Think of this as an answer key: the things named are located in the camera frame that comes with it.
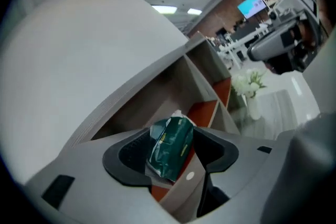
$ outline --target television screen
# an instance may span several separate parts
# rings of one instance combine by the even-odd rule
[[[262,0],[245,0],[238,5],[238,9],[246,19],[252,17],[264,8],[266,8],[266,5]]]

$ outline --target white vase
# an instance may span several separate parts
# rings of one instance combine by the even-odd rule
[[[258,102],[256,98],[246,97],[247,111],[253,120],[259,120],[261,117]]]

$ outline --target computer monitor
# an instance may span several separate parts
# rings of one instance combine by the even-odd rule
[[[266,4],[262,0],[245,0],[238,5],[238,9],[246,19],[252,17],[264,8],[266,8]]]

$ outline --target orange shelf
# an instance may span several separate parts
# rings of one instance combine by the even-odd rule
[[[231,92],[231,78],[215,83],[212,86],[212,88],[215,90],[219,99],[223,102],[224,106],[227,108]]]
[[[208,102],[201,102],[201,103],[195,103],[190,108],[187,116],[189,119],[191,119],[198,127],[208,127],[210,124],[210,120],[212,118],[212,115],[214,113],[214,110],[216,108],[217,101],[208,101]],[[180,178],[180,176],[183,174],[187,166],[189,165],[191,159],[193,158],[195,154],[194,146],[190,148],[189,154],[187,156],[187,159],[185,160],[181,171],[179,173],[179,176],[177,180]],[[158,187],[158,186],[152,186],[152,196],[155,198],[156,201],[160,201],[167,193],[169,189]]]

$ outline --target brown wall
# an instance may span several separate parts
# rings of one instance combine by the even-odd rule
[[[227,31],[231,31],[238,20],[243,19],[243,15],[237,6],[244,0],[222,0],[212,11],[210,11],[188,34],[193,36],[200,31],[204,36],[215,37],[216,31],[224,27]],[[266,10],[258,15],[262,19],[267,19]]]

